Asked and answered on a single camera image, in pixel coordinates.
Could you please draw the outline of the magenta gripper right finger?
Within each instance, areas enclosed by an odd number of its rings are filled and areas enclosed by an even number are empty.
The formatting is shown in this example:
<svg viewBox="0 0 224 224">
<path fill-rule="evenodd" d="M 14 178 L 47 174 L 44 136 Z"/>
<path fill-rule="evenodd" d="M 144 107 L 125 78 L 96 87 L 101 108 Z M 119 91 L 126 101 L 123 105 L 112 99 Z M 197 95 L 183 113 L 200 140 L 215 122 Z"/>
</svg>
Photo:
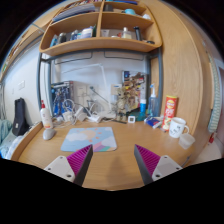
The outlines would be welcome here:
<svg viewBox="0 0 224 224">
<path fill-rule="evenodd" d="M 168 155 L 159 156 L 139 145 L 134 146 L 134 156 L 145 185 L 182 169 Z"/>
</svg>

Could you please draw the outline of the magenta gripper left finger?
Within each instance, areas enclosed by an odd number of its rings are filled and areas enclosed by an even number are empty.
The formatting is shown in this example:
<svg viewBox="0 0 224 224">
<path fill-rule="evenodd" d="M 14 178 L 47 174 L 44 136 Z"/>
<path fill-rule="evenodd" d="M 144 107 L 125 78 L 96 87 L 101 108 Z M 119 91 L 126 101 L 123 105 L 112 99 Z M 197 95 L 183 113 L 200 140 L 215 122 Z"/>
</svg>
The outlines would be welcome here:
<svg viewBox="0 0 224 224">
<path fill-rule="evenodd" d="M 78 186 L 82 186 L 92 156 L 93 146 L 88 145 L 67 157 L 58 156 L 47 167 L 45 167 L 44 170 Z"/>
</svg>

